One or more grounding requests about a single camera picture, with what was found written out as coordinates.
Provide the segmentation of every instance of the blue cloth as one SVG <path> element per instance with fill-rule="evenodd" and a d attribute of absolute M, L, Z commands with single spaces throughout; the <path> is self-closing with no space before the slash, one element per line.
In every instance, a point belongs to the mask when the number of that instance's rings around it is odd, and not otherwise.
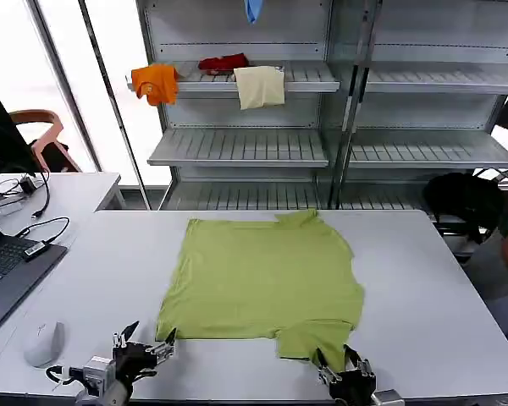
<path fill-rule="evenodd" d="M 263 0 L 245 0 L 246 18 L 253 24 L 262 12 Z"/>

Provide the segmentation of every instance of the metal shelf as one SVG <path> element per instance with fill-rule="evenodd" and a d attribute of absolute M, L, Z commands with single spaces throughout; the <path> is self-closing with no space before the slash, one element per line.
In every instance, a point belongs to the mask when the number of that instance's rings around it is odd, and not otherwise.
<path fill-rule="evenodd" d="M 341 210 L 422 210 L 434 216 L 423 199 L 425 184 L 348 183 L 340 195 Z M 461 222 L 453 216 L 441 216 L 441 222 Z"/>
<path fill-rule="evenodd" d="M 360 129 L 353 168 L 508 168 L 508 151 L 479 130 Z"/>
<path fill-rule="evenodd" d="M 235 76 L 208 75 L 198 69 L 198 62 L 166 62 L 174 65 L 179 72 L 179 92 L 185 91 L 237 91 Z M 334 93 L 340 83 L 322 61 L 265 61 L 255 62 L 255 66 L 284 67 L 284 89 L 293 92 Z M 128 88 L 132 91 L 131 74 L 126 75 Z"/>
<path fill-rule="evenodd" d="M 150 165 L 327 167 L 312 129 L 167 129 Z"/>
<path fill-rule="evenodd" d="M 366 91 L 508 95 L 508 64 L 377 62 Z"/>
<path fill-rule="evenodd" d="M 320 208 L 312 183 L 180 182 L 164 210 Z"/>

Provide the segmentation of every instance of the laptop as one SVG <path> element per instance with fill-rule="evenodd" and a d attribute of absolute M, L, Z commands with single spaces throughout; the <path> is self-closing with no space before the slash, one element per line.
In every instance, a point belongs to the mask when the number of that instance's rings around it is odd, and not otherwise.
<path fill-rule="evenodd" d="M 47 251 L 26 262 L 25 250 L 34 244 L 37 242 L 0 232 L 0 322 L 66 253 L 65 247 L 52 245 Z"/>

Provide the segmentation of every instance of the laptop keyboard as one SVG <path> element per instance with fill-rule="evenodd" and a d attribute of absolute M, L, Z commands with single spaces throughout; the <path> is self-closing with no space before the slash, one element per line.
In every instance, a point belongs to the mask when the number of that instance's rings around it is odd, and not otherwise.
<path fill-rule="evenodd" d="M 23 259 L 23 252 L 34 245 L 34 241 L 22 240 L 0 243 L 0 280 L 9 274 Z"/>

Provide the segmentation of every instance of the beige cloth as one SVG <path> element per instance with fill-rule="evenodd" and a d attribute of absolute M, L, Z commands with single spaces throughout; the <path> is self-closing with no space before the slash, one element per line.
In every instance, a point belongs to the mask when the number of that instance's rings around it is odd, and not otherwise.
<path fill-rule="evenodd" d="M 240 109 L 284 104 L 284 72 L 274 66 L 234 69 Z"/>

